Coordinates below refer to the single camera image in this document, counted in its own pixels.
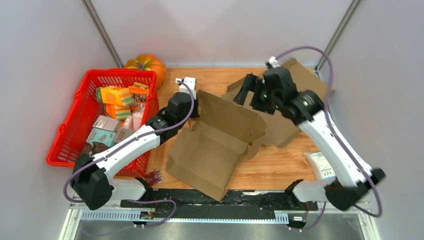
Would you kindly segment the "brown cardboard box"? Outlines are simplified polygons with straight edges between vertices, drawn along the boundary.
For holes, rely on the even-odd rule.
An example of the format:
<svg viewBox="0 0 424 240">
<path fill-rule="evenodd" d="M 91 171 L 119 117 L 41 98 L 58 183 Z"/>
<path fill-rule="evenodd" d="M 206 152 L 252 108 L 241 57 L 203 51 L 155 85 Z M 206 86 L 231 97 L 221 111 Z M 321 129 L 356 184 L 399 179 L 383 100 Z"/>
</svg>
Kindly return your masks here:
<svg viewBox="0 0 424 240">
<path fill-rule="evenodd" d="M 200 117 L 177 135 L 166 171 L 220 201 L 241 158 L 258 153 L 266 123 L 258 113 L 207 91 L 199 90 L 197 98 Z"/>
</svg>

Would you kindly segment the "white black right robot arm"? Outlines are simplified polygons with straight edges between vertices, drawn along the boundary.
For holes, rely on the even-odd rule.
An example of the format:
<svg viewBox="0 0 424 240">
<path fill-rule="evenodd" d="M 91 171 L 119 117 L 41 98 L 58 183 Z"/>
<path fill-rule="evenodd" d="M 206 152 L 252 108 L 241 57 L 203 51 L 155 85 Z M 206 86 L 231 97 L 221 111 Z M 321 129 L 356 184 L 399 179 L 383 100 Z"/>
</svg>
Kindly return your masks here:
<svg viewBox="0 0 424 240">
<path fill-rule="evenodd" d="M 267 114 L 280 112 L 309 136 L 334 170 L 332 179 L 298 179 L 289 185 L 285 190 L 289 208 L 296 210 L 306 202 L 319 201 L 346 211 L 356 207 L 386 177 L 381 168 L 370 167 L 343 143 L 324 102 L 312 90 L 299 91 L 287 68 L 269 68 L 261 77 L 248 73 L 233 101 L 243 105 L 248 92 L 253 93 L 249 105 L 254 110 Z"/>
</svg>

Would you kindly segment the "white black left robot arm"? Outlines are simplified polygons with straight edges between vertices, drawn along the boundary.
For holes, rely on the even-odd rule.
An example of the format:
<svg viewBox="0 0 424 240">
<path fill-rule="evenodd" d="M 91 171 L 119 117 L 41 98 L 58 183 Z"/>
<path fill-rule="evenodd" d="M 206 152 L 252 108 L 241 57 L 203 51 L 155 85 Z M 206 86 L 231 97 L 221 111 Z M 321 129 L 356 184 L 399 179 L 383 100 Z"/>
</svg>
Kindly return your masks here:
<svg viewBox="0 0 424 240">
<path fill-rule="evenodd" d="M 65 198 L 97 210 L 113 196 L 111 179 L 135 158 L 174 137 L 190 118 L 197 116 L 197 93 L 177 92 L 156 115 L 135 133 L 100 153 L 80 154 L 63 187 Z"/>
</svg>

